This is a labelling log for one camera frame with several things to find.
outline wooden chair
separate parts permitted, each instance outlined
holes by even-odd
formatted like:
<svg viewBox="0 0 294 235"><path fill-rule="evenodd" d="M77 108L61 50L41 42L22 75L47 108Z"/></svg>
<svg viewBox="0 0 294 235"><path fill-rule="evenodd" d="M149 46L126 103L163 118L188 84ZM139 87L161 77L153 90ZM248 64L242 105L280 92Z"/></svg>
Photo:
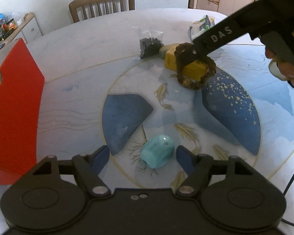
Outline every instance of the wooden chair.
<svg viewBox="0 0 294 235"><path fill-rule="evenodd" d="M78 15L77 15L77 10L76 10L77 8L80 8L80 7L82 7L84 19L87 19L85 5L89 5L91 17L93 18L93 17L95 17L95 13L94 13L94 9L93 9L92 4L96 3L97 8L98 8L98 14L99 14L99 16L102 16L100 4L99 4L99 2L101 2L101 1L105 1L106 14L109 14L109 7L108 7L107 0L74 0L74 1L72 1L69 4L69 9L70 9L70 13L72 15L74 23L80 21L78 18ZM117 12L115 0L112 0L112 6L113 6L113 13ZM121 6L121 11L124 11L123 0L120 0L120 6ZM135 10L135 0L129 0L129 10L130 11Z"/></svg>

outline round table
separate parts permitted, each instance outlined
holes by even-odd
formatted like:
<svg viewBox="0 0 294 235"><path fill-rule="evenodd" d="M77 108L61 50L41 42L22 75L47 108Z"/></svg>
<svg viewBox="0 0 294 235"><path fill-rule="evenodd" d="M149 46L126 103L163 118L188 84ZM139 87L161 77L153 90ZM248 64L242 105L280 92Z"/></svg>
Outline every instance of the round table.
<svg viewBox="0 0 294 235"><path fill-rule="evenodd" d="M219 69L202 91L180 86L164 60L138 59L140 37L132 26L163 31L165 45L184 43L190 42L190 25L205 15L216 23L226 17L191 9L128 11L75 23L28 44L45 76L38 161L113 144L118 153L99 175L112 190L175 189L186 174L174 158L157 170L145 169L139 158L146 140L165 134L196 154L219 160L238 155L283 191L294 172L294 89L270 74L259 39L245 35L209 54ZM111 122L109 114L118 114L113 108L120 105L134 115ZM135 112L146 106L150 113ZM108 137L109 131L116 137ZM71 176L62 178L74 183ZM0 196L5 190L0 187ZM294 222L294 183L287 201L284 218ZM0 232L5 228L0 215Z"/></svg>

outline white lettering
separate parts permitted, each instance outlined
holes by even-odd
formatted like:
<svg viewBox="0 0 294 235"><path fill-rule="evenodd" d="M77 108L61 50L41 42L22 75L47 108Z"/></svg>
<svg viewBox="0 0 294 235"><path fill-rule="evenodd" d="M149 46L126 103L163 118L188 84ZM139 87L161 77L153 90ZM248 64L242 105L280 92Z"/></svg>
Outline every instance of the white lettering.
<svg viewBox="0 0 294 235"><path fill-rule="evenodd" d="M221 31L219 31L219 36L220 36L220 39L222 39L223 37L225 37L225 34Z"/></svg>
<svg viewBox="0 0 294 235"><path fill-rule="evenodd" d="M218 37L215 36L215 35L212 35L211 38L212 38L213 42L217 42L218 41Z"/></svg>
<svg viewBox="0 0 294 235"><path fill-rule="evenodd" d="M226 28L224 28L224 29L227 32L227 34L231 34L232 33L232 30L228 26Z"/></svg>

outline bolt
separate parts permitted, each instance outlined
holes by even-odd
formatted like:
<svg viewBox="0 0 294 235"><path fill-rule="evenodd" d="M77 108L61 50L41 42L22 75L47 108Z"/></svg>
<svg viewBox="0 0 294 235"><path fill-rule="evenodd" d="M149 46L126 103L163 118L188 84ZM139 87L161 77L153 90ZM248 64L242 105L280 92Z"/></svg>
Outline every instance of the bolt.
<svg viewBox="0 0 294 235"><path fill-rule="evenodd" d="M148 197L148 194L145 194L145 193L140 194L140 198L142 198L142 199L147 198L147 197Z"/></svg>
<svg viewBox="0 0 294 235"><path fill-rule="evenodd" d="M194 188L192 188L191 186L185 185L185 186L181 186L179 188L180 193L182 194L191 194L192 192L194 192Z"/></svg>
<svg viewBox="0 0 294 235"><path fill-rule="evenodd" d="M95 193L95 194L105 194L108 191L109 191L109 189L107 187L101 186L101 185L100 186L95 186L93 188L93 193Z"/></svg>
<svg viewBox="0 0 294 235"><path fill-rule="evenodd" d="M131 196L131 200L137 201L139 199L139 197L137 195L132 195Z"/></svg>

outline wire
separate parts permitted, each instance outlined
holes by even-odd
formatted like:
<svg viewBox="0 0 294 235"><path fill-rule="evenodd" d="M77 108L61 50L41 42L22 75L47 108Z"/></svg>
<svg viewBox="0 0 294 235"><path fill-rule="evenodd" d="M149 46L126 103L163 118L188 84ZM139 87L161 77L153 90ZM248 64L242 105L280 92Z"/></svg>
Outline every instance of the wire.
<svg viewBox="0 0 294 235"><path fill-rule="evenodd" d="M288 190L290 189L290 187L291 187L291 185L292 185L293 182L294 182L294 173L293 173L293 176L291 177L291 179L290 179L288 185L286 186L286 188L285 188L285 190L284 190L284 192L283 192L283 195L284 195L284 196L286 195L286 193L287 193ZM286 224L291 225L291 226L294 227L294 223L291 223L291 222L289 222L289 221L287 221L287 220L285 220L285 219L282 219L281 221L282 221L283 223L286 223Z"/></svg>

